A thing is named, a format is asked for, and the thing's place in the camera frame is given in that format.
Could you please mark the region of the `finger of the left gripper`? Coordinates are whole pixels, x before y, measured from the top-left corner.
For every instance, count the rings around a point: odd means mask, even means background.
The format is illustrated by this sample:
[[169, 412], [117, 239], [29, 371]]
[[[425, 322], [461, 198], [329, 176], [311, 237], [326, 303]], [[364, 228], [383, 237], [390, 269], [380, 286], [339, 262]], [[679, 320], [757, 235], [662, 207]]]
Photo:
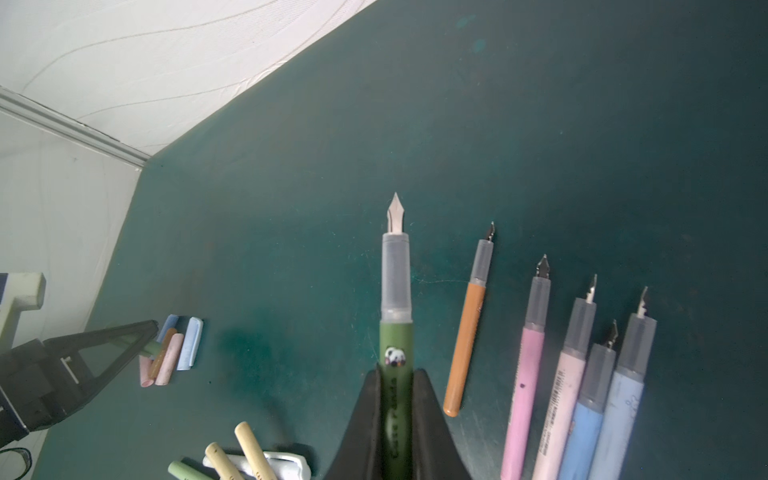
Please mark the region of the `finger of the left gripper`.
[[50, 356], [47, 376], [65, 411], [64, 419], [91, 402], [158, 332], [158, 323], [146, 320], [44, 341]]

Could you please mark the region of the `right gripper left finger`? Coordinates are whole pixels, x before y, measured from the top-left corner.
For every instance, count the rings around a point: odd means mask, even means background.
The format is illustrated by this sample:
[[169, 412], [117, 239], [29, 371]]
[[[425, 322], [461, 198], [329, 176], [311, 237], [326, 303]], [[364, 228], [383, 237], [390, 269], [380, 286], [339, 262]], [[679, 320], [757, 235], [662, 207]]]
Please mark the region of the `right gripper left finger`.
[[381, 372], [365, 376], [339, 449], [325, 480], [381, 480], [382, 414]]

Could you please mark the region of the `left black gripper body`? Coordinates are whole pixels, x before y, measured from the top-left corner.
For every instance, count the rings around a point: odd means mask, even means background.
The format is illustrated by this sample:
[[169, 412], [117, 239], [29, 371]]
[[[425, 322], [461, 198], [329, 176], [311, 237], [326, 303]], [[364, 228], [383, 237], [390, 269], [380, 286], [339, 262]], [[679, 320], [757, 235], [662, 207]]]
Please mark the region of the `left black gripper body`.
[[1, 354], [1, 446], [60, 423], [66, 416], [46, 369], [40, 340]]

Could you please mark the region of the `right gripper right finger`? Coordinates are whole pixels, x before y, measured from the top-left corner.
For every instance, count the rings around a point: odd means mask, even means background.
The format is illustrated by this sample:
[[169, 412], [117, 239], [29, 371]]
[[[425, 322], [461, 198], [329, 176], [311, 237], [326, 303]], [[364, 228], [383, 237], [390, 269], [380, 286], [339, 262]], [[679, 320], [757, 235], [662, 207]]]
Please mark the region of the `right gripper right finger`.
[[419, 480], [470, 480], [427, 372], [413, 373], [412, 470]]

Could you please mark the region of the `brown pen cap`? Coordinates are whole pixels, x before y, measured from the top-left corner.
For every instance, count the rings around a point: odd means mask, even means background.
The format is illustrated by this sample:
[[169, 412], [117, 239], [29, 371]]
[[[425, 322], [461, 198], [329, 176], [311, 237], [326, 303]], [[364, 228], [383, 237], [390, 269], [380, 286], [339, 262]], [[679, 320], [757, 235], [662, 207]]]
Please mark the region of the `brown pen cap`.
[[176, 333], [177, 333], [176, 328], [170, 328], [164, 336], [164, 339], [161, 344], [160, 352], [153, 360], [150, 367], [150, 371], [149, 371], [149, 379], [152, 380], [153, 382], [157, 381], [157, 378], [158, 378], [162, 363], [164, 361], [164, 358], [166, 356], [166, 353], [168, 351], [171, 339]]

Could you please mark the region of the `pale pink pen cap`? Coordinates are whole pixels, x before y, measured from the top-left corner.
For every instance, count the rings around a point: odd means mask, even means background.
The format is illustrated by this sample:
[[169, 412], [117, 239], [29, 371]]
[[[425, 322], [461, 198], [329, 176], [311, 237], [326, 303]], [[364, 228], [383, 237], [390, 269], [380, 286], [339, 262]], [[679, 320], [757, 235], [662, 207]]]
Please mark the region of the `pale pink pen cap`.
[[170, 382], [175, 371], [184, 342], [182, 333], [175, 333], [169, 338], [169, 342], [162, 359], [158, 359], [153, 366], [155, 384], [165, 386]]

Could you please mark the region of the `dark green pen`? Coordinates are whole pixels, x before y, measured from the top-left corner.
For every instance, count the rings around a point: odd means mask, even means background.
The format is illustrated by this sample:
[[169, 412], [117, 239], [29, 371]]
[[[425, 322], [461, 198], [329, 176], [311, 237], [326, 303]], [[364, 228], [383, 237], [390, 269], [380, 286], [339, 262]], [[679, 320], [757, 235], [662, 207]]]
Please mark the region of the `dark green pen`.
[[379, 324], [382, 477], [410, 479], [412, 467], [413, 318], [410, 240], [405, 209], [394, 195], [382, 236], [382, 293]]

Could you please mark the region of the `blue pen cap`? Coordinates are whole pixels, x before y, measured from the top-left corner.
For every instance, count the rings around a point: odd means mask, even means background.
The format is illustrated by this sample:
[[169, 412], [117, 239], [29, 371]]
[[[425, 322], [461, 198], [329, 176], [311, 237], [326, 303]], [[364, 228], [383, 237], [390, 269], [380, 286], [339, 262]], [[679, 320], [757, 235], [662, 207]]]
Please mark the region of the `blue pen cap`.
[[171, 328], [175, 328], [176, 327], [178, 320], [179, 320], [179, 316], [178, 315], [174, 315], [174, 314], [171, 314], [171, 315], [169, 315], [166, 318], [166, 320], [163, 322], [163, 325], [161, 326], [161, 328], [159, 330], [159, 333], [158, 333], [158, 336], [157, 336], [157, 342], [158, 343], [163, 343], [167, 332]]

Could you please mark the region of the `lavender pen cap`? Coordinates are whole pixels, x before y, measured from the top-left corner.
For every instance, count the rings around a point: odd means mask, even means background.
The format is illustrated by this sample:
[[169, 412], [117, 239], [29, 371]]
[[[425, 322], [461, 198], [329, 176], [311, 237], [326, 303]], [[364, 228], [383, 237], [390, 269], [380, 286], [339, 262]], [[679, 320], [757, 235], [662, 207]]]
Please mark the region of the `lavender pen cap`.
[[177, 362], [177, 371], [188, 371], [193, 367], [202, 337], [203, 325], [204, 323], [200, 318], [190, 317], [188, 319]]

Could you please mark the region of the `blue pen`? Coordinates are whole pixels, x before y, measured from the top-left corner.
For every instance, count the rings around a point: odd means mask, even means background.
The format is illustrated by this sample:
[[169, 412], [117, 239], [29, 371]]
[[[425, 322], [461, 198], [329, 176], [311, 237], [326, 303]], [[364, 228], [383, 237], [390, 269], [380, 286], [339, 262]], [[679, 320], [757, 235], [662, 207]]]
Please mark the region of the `blue pen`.
[[617, 322], [613, 320], [606, 341], [595, 343], [590, 350], [559, 470], [560, 480], [588, 478], [604, 418], [618, 337]]

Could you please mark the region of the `pale pink white pen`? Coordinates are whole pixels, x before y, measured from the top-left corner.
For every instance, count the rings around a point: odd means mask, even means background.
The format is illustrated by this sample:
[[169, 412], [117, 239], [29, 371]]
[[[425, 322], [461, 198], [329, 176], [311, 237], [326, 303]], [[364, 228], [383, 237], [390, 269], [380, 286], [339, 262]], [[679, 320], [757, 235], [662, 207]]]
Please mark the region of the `pale pink white pen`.
[[576, 298], [561, 350], [533, 470], [533, 479], [556, 479], [586, 368], [597, 305], [597, 275], [586, 297]]

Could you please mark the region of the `lavender white pen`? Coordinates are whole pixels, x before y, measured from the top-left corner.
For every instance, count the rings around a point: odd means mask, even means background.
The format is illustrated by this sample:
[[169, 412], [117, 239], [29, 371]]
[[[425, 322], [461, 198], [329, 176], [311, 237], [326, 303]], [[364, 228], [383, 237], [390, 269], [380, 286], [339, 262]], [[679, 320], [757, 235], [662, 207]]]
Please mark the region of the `lavender white pen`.
[[648, 287], [630, 315], [612, 375], [588, 479], [618, 479], [644, 389], [657, 321], [647, 315]]

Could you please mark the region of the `brown pen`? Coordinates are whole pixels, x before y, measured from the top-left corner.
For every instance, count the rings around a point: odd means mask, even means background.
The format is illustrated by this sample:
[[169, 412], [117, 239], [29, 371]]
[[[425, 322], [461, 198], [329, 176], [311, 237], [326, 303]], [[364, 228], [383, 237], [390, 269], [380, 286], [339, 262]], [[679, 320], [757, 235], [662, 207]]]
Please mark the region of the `brown pen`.
[[443, 411], [449, 417], [457, 417], [461, 409], [475, 336], [485, 298], [493, 256], [495, 231], [495, 223], [491, 222], [485, 237], [478, 241], [475, 252], [443, 401]]

